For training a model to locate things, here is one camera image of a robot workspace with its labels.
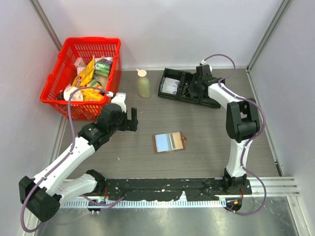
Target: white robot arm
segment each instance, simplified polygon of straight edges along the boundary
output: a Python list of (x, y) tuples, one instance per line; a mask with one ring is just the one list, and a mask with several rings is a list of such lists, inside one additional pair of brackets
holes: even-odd
[(243, 167), (246, 167), (252, 144), (250, 138), (260, 130), (258, 110), (253, 104), (239, 99), (240, 96), (224, 85), (225, 81), (219, 84), (220, 79), (212, 77), (209, 65), (201, 63), (196, 67), (196, 71), (190, 90), (208, 96), (226, 109), (226, 131), (231, 139), (231, 150), (229, 162), (224, 170), (223, 185), (226, 190), (238, 191), (247, 178)]
[(95, 170), (89, 170), (81, 177), (69, 182), (64, 182), (64, 180), (81, 162), (108, 142), (117, 130), (137, 130), (137, 110), (131, 108), (131, 120), (128, 120), (125, 99), (125, 93), (117, 93), (111, 103), (103, 107), (97, 120), (81, 129), (78, 137), (75, 138), (72, 153), (50, 175), (47, 176), (47, 173), (70, 153), (72, 144), (45, 170), (36, 174), (32, 179), (25, 176), (20, 180), (21, 203), (24, 202), (31, 189), (40, 183), (29, 199), (27, 208), (41, 222), (52, 218), (60, 205), (73, 198), (85, 193), (100, 194), (103, 192), (106, 179)]

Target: white panel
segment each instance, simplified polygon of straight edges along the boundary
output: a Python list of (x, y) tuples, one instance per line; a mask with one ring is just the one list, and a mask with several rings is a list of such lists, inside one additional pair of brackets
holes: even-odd
[(252, 70), (282, 170), (294, 176), (310, 223), (315, 221), (314, 11), (314, 0), (292, 1)]
[(18, 182), (49, 164), (61, 118), (39, 100), (57, 50), (28, 1), (2, 2), (0, 18), (0, 229), (17, 236)]
[[(281, 0), (40, 0), (61, 42), (122, 40), (124, 69), (196, 66), (223, 53), (247, 66)], [(212, 65), (231, 65), (213, 59)]]

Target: small card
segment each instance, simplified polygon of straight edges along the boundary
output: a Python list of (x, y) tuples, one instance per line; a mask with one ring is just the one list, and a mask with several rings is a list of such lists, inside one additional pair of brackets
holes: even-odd
[(180, 83), (179, 80), (165, 77), (161, 92), (176, 95), (179, 83)]
[(184, 140), (181, 132), (153, 135), (155, 153), (185, 150)]

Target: food package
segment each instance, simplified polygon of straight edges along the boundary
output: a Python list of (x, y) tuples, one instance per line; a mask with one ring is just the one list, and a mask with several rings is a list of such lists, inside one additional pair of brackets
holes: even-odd
[(89, 81), (91, 81), (94, 73), (94, 65), (95, 65), (95, 58), (93, 56), (92, 61), (85, 67), (85, 69), (77, 76), (75, 77), (72, 86), (74, 87), (83, 87), (85, 86)]
[(83, 89), (83, 101), (101, 101), (104, 96), (96, 92), (94, 89)]
[(77, 75), (79, 75), (84, 69), (85, 69), (85, 67), (78, 67), (77, 68)]
[[(95, 87), (95, 88), (103, 89), (102, 85), (95, 79), (92, 79), (90, 82), (88, 82), (86, 84), (86, 87)], [(84, 90), (85, 91), (95, 91), (95, 92), (98, 92), (98, 93), (101, 92), (101, 90), (93, 89), (93, 88), (85, 88)]]
[(113, 58), (97, 58), (95, 60), (94, 72), (97, 75), (109, 76), (113, 64)]
[(83, 61), (83, 58), (77, 58), (77, 60), (75, 60), (74, 66), (75, 66), (75, 68), (78, 68), (78, 67), (85, 68), (86, 67), (86, 65)]
[[(70, 95), (78, 89), (77, 87), (68, 85), (64, 90), (60, 91), (60, 93), (57, 95), (57, 100), (64, 100), (69, 101)], [(83, 94), (82, 91), (77, 91), (71, 98), (71, 101), (77, 101), (82, 102), (83, 101)]]
[(105, 57), (105, 56), (101, 56), (100, 58), (95, 58), (95, 63), (97, 63), (99, 60), (102, 60), (102, 59), (105, 59), (105, 60), (108, 60), (108, 61), (110, 61), (110, 62), (112, 62), (113, 63), (113, 61), (114, 61), (114, 58), (113, 57)]
[(93, 78), (102, 85), (103, 89), (106, 90), (108, 84), (108, 77), (94, 74)]

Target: red plastic basket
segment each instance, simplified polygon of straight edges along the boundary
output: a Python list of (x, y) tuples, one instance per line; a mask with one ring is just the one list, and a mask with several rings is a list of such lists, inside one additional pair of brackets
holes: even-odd
[[(50, 104), (68, 118), (68, 101), (60, 101), (56, 97), (76, 77), (75, 60), (82, 57), (87, 65), (92, 60), (93, 55), (96, 58), (101, 56), (114, 58), (106, 90), (116, 93), (122, 73), (119, 54), (120, 44), (121, 42), (117, 38), (68, 38), (58, 54), (58, 61), (52, 74), (47, 78), (40, 100), (43, 103)], [(102, 107), (109, 102), (110, 98), (107, 96), (99, 102), (71, 102), (72, 119), (94, 120), (95, 116), (100, 114)]]

